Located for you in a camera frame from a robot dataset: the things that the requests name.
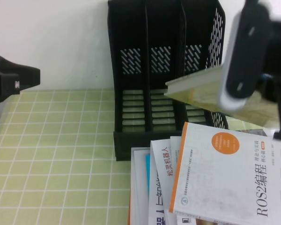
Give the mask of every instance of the held book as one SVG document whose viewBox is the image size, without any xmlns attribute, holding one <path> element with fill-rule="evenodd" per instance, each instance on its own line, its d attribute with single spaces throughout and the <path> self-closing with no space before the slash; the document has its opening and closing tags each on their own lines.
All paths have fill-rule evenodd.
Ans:
<svg viewBox="0 0 281 225">
<path fill-rule="evenodd" d="M 281 142 L 185 123 L 170 212 L 229 225 L 281 224 Z"/>
<path fill-rule="evenodd" d="M 222 66 L 201 70 L 166 82 L 168 92 L 165 95 L 199 108 L 222 112 L 217 106 L 221 78 Z M 259 126 L 279 127 L 277 104 L 265 101 L 257 91 L 247 100 L 243 109 L 227 113 L 231 117 Z"/>
</svg>

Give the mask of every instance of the book cover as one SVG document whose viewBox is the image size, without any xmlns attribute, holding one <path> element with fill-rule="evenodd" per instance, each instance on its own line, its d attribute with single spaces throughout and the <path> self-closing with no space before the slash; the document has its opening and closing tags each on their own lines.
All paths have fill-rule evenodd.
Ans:
<svg viewBox="0 0 281 225">
<path fill-rule="evenodd" d="M 170 140 L 151 141 L 154 153 L 155 164 L 163 192 L 163 206 L 166 215 L 166 223 L 170 225 L 177 224 L 177 216 L 169 213 L 170 197 L 174 185 L 174 176 L 172 160 L 170 158 Z"/>
<path fill-rule="evenodd" d="M 170 137 L 170 150 L 172 153 L 172 164 L 173 164 L 173 173 L 176 174 L 177 161 L 180 151 L 181 137 L 172 136 Z"/>
<path fill-rule="evenodd" d="M 170 137 L 170 149 L 171 149 L 172 155 L 175 156 L 175 158 L 172 160 L 174 174 L 176 174 L 177 161 L 178 161 L 179 152 L 180 152 L 180 145 L 181 145 L 180 136 Z M 216 223 L 211 223 L 211 222 L 200 220 L 200 219 L 193 219 L 193 218 L 191 219 L 191 218 L 188 218 L 186 216 L 181 216 L 181 215 L 177 215 L 177 224 L 178 225 L 185 225 L 185 224 L 216 225 Z"/>
<path fill-rule="evenodd" d="M 150 150 L 135 150 L 134 151 L 134 175 L 135 175 L 135 215 L 137 225 L 148 224 L 148 184 L 146 173 L 146 155 Z"/>
<path fill-rule="evenodd" d="M 232 225 L 281 224 L 281 142 L 185 123 L 170 212 Z"/>
<path fill-rule="evenodd" d="M 163 195 L 157 168 L 151 149 L 150 157 L 150 192 L 149 192 L 149 220 L 148 225 L 165 225 Z"/>
</svg>

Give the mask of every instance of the black file organizer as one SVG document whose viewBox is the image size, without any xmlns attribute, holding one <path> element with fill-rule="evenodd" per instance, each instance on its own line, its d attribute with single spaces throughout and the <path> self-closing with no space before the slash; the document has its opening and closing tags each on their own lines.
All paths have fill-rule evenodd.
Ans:
<svg viewBox="0 0 281 225">
<path fill-rule="evenodd" d="M 181 135 L 185 121 L 226 128 L 221 113 L 168 99 L 165 82 L 222 60 L 225 15 L 217 0 L 109 0 L 117 161 L 132 147 Z"/>
</svg>

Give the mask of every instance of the white wall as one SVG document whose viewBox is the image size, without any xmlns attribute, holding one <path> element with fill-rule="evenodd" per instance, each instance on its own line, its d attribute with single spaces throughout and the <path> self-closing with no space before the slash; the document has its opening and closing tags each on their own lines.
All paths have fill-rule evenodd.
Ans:
<svg viewBox="0 0 281 225">
<path fill-rule="evenodd" d="M 112 87 L 106 0 L 0 0 L 0 55 L 41 69 L 38 89 Z"/>
</svg>

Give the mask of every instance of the green grid mat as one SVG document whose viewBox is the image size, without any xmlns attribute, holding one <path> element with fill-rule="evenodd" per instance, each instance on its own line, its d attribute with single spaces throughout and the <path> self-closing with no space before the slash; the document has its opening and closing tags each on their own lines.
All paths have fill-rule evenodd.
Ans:
<svg viewBox="0 0 281 225">
<path fill-rule="evenodd" d="M 123 225 L 130 162 L 115 162 L 112 90 L 27 91 L 0 120 L 0 224 Z"/>
</svg>

